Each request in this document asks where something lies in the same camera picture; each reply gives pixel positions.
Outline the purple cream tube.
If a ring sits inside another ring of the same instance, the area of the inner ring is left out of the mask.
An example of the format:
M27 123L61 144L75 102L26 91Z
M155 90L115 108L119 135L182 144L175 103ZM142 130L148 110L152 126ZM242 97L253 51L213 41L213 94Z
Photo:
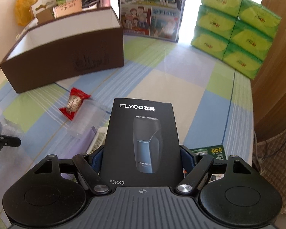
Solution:
M81 139L71 137L71 142L67 145L67 151L64 153L64 159L71 159L76 154L86 153L98 129L92 127L86 131Z

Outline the clear plastic cup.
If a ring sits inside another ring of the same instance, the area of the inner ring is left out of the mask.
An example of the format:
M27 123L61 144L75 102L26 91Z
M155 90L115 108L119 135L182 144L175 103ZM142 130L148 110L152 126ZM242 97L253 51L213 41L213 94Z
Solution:
M90 100L85 101L71 121L67 132L71 136L80 139L89 129L94 128L97 130L104 126L109 117L110 111L105 106Z

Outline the brown storage box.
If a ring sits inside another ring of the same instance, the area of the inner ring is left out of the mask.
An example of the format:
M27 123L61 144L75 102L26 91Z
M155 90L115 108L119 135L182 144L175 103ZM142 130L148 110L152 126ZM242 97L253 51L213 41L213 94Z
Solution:
M124 65L123 28L111 7L77 12L27 30L0 63L18 94Z

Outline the white hair claw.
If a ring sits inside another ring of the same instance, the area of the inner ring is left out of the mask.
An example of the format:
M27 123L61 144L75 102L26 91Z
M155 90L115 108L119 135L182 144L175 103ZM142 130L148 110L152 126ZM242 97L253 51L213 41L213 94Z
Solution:
M86 153L92 154L98 148L105 144L106 134L107 134L108 127L100 127L97 130L96 135L94 136L90 146L88 147Z

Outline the green tissue pack stack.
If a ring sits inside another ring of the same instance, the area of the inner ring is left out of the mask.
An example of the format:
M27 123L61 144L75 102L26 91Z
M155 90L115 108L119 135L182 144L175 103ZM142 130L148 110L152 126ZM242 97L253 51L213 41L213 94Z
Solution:
M280 22L279 15L251 0L201 0L191 45L252 80Z

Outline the red snack packet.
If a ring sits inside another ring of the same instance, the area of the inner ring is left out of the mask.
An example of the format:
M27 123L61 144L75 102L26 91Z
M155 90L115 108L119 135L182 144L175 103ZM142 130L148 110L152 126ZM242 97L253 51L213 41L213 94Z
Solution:
M59 111L69 120L73 120L83 101L89 99L91 95L73 87L67 101L67 105L59 108Z

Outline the yellow plastic bag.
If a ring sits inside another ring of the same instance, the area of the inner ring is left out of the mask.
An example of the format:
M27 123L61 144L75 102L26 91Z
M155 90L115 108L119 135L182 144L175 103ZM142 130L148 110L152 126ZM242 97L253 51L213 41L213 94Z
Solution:
M38 0L16 0L15 3L15 17L19 26L28 25L35 17L31 12L31 6Z

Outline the black shaver box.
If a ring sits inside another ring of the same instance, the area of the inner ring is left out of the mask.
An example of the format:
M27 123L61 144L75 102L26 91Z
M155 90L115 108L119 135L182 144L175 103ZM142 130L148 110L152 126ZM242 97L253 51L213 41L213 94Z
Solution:
M176 186L183 168L173 105L116 98L100 176L111 189Z

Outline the white cutout cardboard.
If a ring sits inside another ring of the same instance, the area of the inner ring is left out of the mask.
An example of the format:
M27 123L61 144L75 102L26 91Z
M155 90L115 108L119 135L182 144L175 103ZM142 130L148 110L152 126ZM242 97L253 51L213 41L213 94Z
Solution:
M56 0L38 0L35 4L31 6L31 13L33 16L36 18L37 14L44 10L49 10L50 16L53 18L54 13L53 13L53 8L57 6L57 1Z

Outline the brown cardboard box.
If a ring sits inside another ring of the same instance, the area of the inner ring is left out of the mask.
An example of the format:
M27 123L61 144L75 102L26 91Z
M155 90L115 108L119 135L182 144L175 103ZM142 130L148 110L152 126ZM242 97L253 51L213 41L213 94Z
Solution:
M64 4L58 5L56 7L49 7L37 13L36 18L38 19L38 24L42 24L60 17L65 17L67 15L81 12L82 10L81 0L70 0Z

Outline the checked tablecloth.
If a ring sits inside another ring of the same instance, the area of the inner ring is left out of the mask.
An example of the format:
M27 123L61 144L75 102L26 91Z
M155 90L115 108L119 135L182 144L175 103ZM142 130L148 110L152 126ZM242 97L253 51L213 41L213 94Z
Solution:
M0 228L9 226L2 196L46 155L70 158L78 143L59 108L71 88L111 108L115 98L170 102L179 141L189 149L222 145L252 162L251 82L221 61L185 44L124 37L124 66L17 94L0 69L0 120L21 126L22 143L0 154Z

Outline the blue milk carton box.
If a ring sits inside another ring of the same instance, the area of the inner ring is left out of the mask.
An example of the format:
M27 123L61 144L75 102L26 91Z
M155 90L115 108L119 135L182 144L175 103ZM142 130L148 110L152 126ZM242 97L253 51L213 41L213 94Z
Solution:
M119 0L119 17L127 35L177 42L185 0Z

